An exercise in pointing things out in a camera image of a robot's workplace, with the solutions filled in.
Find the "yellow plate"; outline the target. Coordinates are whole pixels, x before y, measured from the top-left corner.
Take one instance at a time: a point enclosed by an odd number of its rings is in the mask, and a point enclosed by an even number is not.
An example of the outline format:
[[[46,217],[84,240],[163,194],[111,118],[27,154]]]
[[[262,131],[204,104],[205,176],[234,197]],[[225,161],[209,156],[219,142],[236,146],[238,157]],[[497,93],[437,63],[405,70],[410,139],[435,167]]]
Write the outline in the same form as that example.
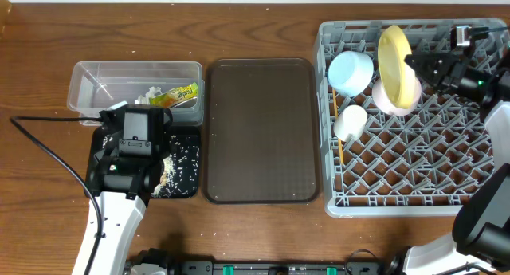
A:
[[[414,102],[416,77],[405,62],[412,51],[400,27],[390,26],[382,32],[377,54],[379,75],[390,102],[397,108],[410,108]]]

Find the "pink bowl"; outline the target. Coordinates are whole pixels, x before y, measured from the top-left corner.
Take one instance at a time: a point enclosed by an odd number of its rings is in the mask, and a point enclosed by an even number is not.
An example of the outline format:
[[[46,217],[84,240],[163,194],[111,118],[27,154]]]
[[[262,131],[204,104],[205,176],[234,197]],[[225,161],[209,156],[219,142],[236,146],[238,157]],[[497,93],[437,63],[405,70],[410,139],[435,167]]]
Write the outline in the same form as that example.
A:
[[[415,90],[413,103],[409,108],[398,108],[390,102],[390,99],[384,90],[381,79],[378,79],[374,83],[371,96],[375,103],[375,106],[385,114],[390,116],[406,116],[409,115],[413,110],[415,110],[422,95],[422,85],[418,78],[415,79],[414,87]]]

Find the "white tissue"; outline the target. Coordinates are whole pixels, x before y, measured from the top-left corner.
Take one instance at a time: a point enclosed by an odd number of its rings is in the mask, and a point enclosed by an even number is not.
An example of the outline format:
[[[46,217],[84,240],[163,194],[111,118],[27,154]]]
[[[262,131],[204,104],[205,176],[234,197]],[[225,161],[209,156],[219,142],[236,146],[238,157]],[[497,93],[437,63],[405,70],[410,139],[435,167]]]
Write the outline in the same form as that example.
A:
[[[145,93],[144,96],[140,95],[135,100],[135,104],[150,104],[151,99],[161,95],[160,87],[150,87],[149,90]]]

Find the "blue bowl with rice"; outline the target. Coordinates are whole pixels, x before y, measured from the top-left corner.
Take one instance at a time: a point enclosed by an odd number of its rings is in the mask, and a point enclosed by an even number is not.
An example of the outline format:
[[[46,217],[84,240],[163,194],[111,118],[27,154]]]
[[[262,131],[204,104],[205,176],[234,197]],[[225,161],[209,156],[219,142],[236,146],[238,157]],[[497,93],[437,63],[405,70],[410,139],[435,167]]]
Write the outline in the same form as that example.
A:
[[[346,51],[331,61],[327,79],[338,94],[353,97],[364,91],[370,84],[373,74],[374,64],[367,54]]]

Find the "green snack wrapper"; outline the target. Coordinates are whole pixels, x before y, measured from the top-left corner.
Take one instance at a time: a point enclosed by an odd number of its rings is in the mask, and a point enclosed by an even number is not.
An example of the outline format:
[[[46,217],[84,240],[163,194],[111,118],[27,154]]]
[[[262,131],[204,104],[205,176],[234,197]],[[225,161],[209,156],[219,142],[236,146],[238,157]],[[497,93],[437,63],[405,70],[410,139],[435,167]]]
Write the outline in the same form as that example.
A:
[[[171,108],[198,96],[198,84],[172,88],[165,93],[157,92],[149,97],[149,103],[163,108]]]

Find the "cream cup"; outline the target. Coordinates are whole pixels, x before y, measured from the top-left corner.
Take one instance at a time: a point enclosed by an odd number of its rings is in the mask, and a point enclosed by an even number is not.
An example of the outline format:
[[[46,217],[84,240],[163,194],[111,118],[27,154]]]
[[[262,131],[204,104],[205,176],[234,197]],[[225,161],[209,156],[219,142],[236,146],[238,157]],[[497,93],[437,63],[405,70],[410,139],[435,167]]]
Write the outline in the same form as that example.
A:
[[[367,123],[367,112],[358,105],[347,106],[335,120],[333,132],[335,136],[346,142],[359,139]]]

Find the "wooden chopstick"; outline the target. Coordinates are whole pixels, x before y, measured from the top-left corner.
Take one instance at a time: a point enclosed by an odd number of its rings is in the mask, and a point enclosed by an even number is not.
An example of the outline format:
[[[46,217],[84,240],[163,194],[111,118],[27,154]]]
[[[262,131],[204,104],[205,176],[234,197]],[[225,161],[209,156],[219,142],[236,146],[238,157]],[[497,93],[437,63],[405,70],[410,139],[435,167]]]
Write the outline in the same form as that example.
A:
[[[335,117],[335,124],[337,123],[337,120],[338,120],[338,116],[339,116],[339,113],[338,113],[338,105],[337,105],[337,101],[336,101],[336,90],[334,90],[333,88],[331,89],[331,93],[332,93],[332,96],[333,96],[333,108],[334,108],[334,117]],[[343,144],[342,144],[342,141],[338,138],[338,149],[339,149],[339,159],[340,159],[340,164],[341,165],[344,165],[344,159],[343,159]]]

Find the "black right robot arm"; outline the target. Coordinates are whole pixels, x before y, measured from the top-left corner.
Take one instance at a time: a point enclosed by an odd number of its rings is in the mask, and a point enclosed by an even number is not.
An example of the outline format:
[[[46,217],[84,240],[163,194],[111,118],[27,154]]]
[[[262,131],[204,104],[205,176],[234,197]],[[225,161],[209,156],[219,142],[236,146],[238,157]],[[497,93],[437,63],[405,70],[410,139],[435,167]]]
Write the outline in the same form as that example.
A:
[[[408,55],[405,62],[437,92],[478,104],[490,137],[494,172],[460,209],[452,231],[423,246],[405,249],[389,274],[493,274],[509,269],[509,56],[493,73],[469,67],[453,53]]]

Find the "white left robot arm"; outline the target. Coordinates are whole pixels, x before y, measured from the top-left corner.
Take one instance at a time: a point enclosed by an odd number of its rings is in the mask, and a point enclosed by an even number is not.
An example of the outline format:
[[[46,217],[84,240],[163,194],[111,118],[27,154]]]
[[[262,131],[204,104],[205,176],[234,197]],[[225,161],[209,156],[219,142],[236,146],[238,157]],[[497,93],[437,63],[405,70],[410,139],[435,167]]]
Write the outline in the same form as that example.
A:
[[[123,272],[131,241],[169,154],[168,143],[142,142],[138,152],[126,139],[91,146],[85,181],[91,193],[88,221],[74,274]]]

